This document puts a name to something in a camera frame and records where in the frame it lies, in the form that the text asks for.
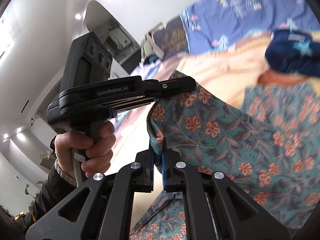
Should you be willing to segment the dark jacket sleeve forearm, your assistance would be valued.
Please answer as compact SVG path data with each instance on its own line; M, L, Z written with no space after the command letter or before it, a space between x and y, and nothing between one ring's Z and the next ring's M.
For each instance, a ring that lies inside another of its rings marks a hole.
M1 239L25 239L28 229L75 188L73 163L56 160L28 212L14 217L1 207Z

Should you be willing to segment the person's left hand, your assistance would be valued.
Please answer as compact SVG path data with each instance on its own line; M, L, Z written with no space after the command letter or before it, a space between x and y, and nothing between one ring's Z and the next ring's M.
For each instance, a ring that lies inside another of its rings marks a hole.
M72 149L85 150L89 160L81 164L81 169L86 177L90 178L97 172L105 173L110 168L113 157L112 147L116 142L114 132L114 125L108 121L100 129L100 139L97 142L77 131L57 135L55 138L57 164L63 172L75 178Z

